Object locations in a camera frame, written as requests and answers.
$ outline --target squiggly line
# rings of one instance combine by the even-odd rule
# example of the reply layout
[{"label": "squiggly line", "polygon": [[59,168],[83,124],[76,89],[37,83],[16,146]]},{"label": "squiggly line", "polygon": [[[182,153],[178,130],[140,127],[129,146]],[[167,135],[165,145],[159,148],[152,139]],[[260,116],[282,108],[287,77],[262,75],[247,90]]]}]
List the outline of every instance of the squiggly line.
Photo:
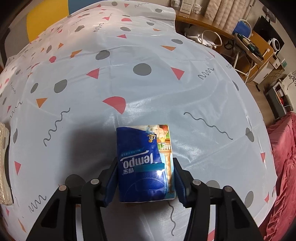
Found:
[{"label": "squiggly line", "polygon": [[37,200],[34,201],[35,205],[31,202],[31,206],[28,206],[31,213],[34,212],[34,208],[38,209],[37,203],[41,204],[40,198],[42,198],[44,201],[46,200],[46,196],[45,198],[43,198],[41,195],[39,195],[38,198],[39,198],[39,201]]},{"label": "squiggly line", "polygon": [[[15,200],[17,201],[17,197],[16,196],[15,196]],[[17,205],[18,205],[18,207],[20,207],[19,204],[18,204],[18,202],[17,202]]]},{"label": "squiggly line", "polygon": [[210,75],[211,70],[214,71],[214,68],[213,69],[208,68],[205,72],[202,72],[202,74],[199,74],[198,77],[203,80],[202,77],[206,78],[207,77],[206,75]]},{"label": "squiggly line", "polygon": [[173,229],[172,229],[172,231],[171,231],[171,234],[172,234],[172,236],[174,236],[173,235],[173,230],[175,229],[175,227],[176,227],[176,222],[173,220],[173,218],[172,218],[172,215],[173,215],[173,212],[174,212],[174,207],[170,204],[170,202],[168,201],[168,205],[172,208],[172,212],[171,212],[171,214],[170,214],[170,220],[174,223],[174,227],[173,227]]},{"label": "squiggly line", "polygon": [[9,117],[9,120],[11,119],[11,117],[13,116],[13,113],[15,112],[15,109],[11,112],[11,116]]},{"label": "squiggly line", "polygon": [[149,4],[149,3],[148,2],[139,3],[139,4],[135,5],[135,7],[139,7],[140,5],[143,5],[143,4]]},{"label": "squiggly line", "polygon": [[14,88],[12,87],[12,85],[11,85],[11,89],[15,92]]},{"label": "squiggly line", "polygon": [[68,112],[70,111],[70,109],[71,109],[71,108],[69,108],[68,111],[62,111],[62,112],[61,112],[61,119],[60,119],[60,120],[56,120],[55,123],[54,123],[54,125],[55,125],[55,127],[56,127],[55,130],[53,130],[53,129],[49,129],[49,130],[48,130],[49,139],[47,139],[47,138],[44,138],[44,139],[43,139],[43,143],[44,143],[45,146],[47,146],[47,145],[45,144],[45,140],[50,141],[50,139],[52,138],[52,136],[51,136],[51,134],[50,134],[49,132],[50,132],[50,131],[52,131],[52,132],[56,132],[56,131],[57,131],[57,122],[61,122],[61,121],[63,120],[63,113],[68,113]]},{"label": "squiggly line", "polygon": [[[195,119],[195,118],[192,116],[191,113],[189,113],[189,112],[185,112],[183,115],[185,115],[185,114],[189,114],[189,115],[191,115],[191,117],[192,117],[193,119]],[[230,140],[233,140],[232,138],[229,137],[229,135],[227,134],[227,132],[225,132],[225,131],[220,131],[220,130],[218,129],[218,127],[216,127],[215,125],[213,125],[213,126],[208,125],[207,122],[206,122],[203,118],[198,118],[198,119],[195,119],[195,120],[196,120],[196,121],[198,121],[198,120],[203,120],[204,123],[205,123],[208,127],[215,127],[215,128],[221,133],[221,134],[225,133],[225,134],[227,135],[227,137],[228,137]]]}]

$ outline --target tempo tissue pack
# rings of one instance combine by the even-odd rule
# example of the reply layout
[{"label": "tempo tissue pack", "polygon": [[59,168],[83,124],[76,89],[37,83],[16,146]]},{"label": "tempo tissue pack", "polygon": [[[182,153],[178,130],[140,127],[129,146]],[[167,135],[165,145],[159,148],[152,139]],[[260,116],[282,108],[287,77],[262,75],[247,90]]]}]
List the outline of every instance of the tempo tissue pack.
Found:
[{"label": "tempo tissue pack", "polygon": [[116,132],[120,202],[174,199],[168,126],[118,127]]}]

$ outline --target gold object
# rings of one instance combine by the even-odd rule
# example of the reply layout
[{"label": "gold object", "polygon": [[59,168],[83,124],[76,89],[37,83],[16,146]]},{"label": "gold object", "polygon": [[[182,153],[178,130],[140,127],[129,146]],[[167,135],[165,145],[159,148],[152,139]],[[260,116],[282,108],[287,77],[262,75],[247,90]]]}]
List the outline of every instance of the gold object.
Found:
[{"label": "gold object", "polygon": [[4,205],[13,204],[12,194],[6,179],[4,168],[4,158],[8,142],[9,130],[3,123],[0,123],[0,204]]},{"label": "gold object", "polygon": [[155,139],[155,134],[149,134],[148,137],[149,137],[148,141],[151,143]]}]

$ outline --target yellow wall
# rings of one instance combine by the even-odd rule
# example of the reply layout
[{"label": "yellow wall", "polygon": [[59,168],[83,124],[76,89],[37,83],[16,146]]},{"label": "yellow wall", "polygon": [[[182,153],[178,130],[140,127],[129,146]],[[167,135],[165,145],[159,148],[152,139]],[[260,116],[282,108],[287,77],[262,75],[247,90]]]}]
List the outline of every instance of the yellow wall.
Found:
[{"label": "yellow wall", "polygon": [[48,26],[68,15],[68,0],[44,0],[27,15],[29,41],[36,39]]}]

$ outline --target wooden desk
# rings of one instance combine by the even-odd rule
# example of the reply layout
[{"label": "wooden desk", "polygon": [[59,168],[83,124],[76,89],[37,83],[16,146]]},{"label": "wooden desk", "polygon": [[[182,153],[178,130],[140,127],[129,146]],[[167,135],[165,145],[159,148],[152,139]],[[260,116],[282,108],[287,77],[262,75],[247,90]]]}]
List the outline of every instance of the wooden desk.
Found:
[{"label": "wooden desk", "polygon": [[192,12],[189,15],[189,14],[180,12],[179,10],[176,10],[176,9],[175,11],[176,11],[176,21],[201,26],[203,28],[214,31],[217,34],[223,35],[229,39],[234,39],[234,36],[232,34],[224,32],[222,28],[219,27],[219,25],[213,23],[211,20],[205,18],[201,14],[196,14]]},{"label": "wooden desk", "polygon": [[[261,54],[264,54],[267,49],[269,49],[270,51],[264,55],[263,60],[261,61],[261,65],[256,65],[251,70],[247,82],[252,81],[256,77],[256,75],[264,68],[264,66],[269,62],[270,58],[274,54],[274,49],[256,32],[252,31],[252,36],[250,37],[250,40],[258,47]],[[237,62],[236,69],[246,73],[249,68],[250,68],[250,64],[247,61],[243,61],[242,59],[241,61]],[[246,77],[242,74],[239,74],[239,75],[241,76],[243,81],[245,81]]]}]

